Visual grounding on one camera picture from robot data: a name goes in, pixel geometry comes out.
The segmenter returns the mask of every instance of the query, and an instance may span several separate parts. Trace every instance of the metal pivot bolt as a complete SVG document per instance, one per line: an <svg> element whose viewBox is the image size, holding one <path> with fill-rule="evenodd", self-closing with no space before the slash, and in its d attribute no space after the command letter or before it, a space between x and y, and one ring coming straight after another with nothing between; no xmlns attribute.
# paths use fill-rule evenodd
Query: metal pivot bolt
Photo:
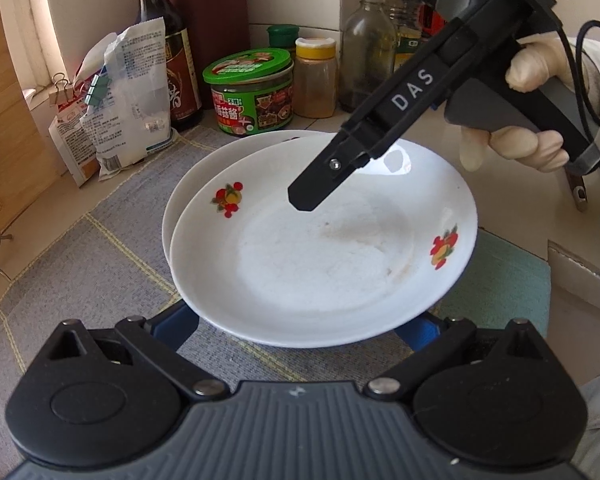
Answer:
<svg viewBox="0 0 600 480"><path fill-rule="evenodd" d="M199 396L215 397L226 391L226 385L217 379L203 379L193 385L193 391Z"/></svg>
<svg viewBox="0 0 600 480"><path fill-rule="evenodd" d="M400 390L400 383L391 377L378 377L367 385L376 395L393 395Z"/></svg>

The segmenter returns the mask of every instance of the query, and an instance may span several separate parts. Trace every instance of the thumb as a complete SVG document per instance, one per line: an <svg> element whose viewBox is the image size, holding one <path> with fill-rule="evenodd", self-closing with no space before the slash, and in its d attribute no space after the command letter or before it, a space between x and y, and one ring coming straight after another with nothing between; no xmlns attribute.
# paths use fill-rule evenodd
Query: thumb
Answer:
<svg viewBox="0 0 600 480"><path fill-rule="evenodd" d="M531 92L554 76L573 90L573 77L562 42L548 37L528 43L513 57L506 80L509 87L518 92Z"/></svg>
<svg viewBox="0 0 600 480"><path fill-rule="evenodd" d="M467 126L462 126L460 132L460 163L467 171L477 171L486 156L490 133Z"/></svg>

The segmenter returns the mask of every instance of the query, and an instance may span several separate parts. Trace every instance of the wooden board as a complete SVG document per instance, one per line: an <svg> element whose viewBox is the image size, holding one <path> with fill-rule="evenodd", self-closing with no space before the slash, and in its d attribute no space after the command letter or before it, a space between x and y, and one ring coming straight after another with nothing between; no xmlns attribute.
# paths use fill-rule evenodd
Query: wooden board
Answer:
<svg viewBox="0 0 600 480"><path fill-rule="evenodd" d="M0 16L0 231L58 177L22 96Z"/></svg>

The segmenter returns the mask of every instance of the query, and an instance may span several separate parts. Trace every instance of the gloved hand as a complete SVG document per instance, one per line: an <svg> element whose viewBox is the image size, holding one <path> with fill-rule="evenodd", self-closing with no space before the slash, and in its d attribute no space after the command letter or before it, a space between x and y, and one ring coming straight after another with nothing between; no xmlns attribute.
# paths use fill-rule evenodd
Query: gloved hand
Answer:
<svg viewBox="0 0 600 480"><path fill-rule="evenodd" d="M510 88L531 92L552 76L557 76L573 91L573 77L564 47L555 34L525 38L525 48L517 53L506 74ZM585 40L584 80L589 99L600 115L600 42ZM460 161L467 171L476 171L482 165L490 146L503 158L517 160L543 173L558 170L569 160L562 149L559 132L535 134L526 128L508 126L490 134L475 128L462 128Z"/></svg>

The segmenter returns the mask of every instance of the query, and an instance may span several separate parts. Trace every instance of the white and yellow cap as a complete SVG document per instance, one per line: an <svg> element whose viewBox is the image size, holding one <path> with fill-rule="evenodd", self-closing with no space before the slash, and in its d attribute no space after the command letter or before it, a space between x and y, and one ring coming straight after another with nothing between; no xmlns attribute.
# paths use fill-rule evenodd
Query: white and yellow cap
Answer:
<svg viewBox="0 0 600 480"><path fill-rule="evenodd" d="M298 38L296 56L305 59L330 59L336 57L336 40L333 38Z"/></svg>

